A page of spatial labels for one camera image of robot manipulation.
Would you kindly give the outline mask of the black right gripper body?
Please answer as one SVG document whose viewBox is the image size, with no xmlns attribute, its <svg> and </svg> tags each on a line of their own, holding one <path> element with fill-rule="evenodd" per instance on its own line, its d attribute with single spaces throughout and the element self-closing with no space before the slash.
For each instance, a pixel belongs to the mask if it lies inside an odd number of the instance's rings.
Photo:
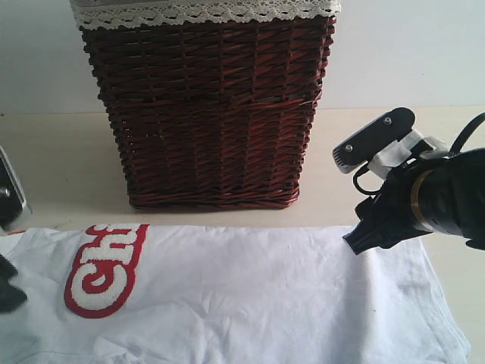
<svg viewBox="0 0 485 364">
<path fill-rule="evenodd" d="M 383 242 L 379 248 L 390 249 L 403 240 L 428 234 L 416 219 L 411 208 L 411 188 L 428 163 L 415 161 L 407 167 L 393 169 L 380 192 L 356 207 L 359 221 L 372 220 L 379 227 Z"/>
</svg>

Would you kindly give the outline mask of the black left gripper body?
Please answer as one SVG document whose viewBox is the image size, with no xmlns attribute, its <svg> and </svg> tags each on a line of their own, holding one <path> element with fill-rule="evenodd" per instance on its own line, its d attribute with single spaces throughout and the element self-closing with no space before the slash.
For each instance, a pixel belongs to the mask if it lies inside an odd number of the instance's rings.
<svg viewBox="0 0 485 364">
<path fill-rule="evenodd" d="M 1 314 L 19 309 L 27 301 L 27 295 L 10 283 L 17 275 L 18 270 L 1 255 Z"/>
</svg>

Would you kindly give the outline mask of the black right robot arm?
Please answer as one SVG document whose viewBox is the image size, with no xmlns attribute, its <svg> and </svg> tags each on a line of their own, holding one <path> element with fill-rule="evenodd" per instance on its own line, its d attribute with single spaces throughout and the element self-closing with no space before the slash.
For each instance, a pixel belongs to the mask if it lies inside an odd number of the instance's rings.
<svg viewBox="0 0 485 364">
<path fill-rule="evenodd" d="M 355 212 L 359 222 L 343 239 L 356 255 L 432 233 L 463 237 L 468 247 L 482 250 L 484 150 L 395 168 Z"/>
</svg>

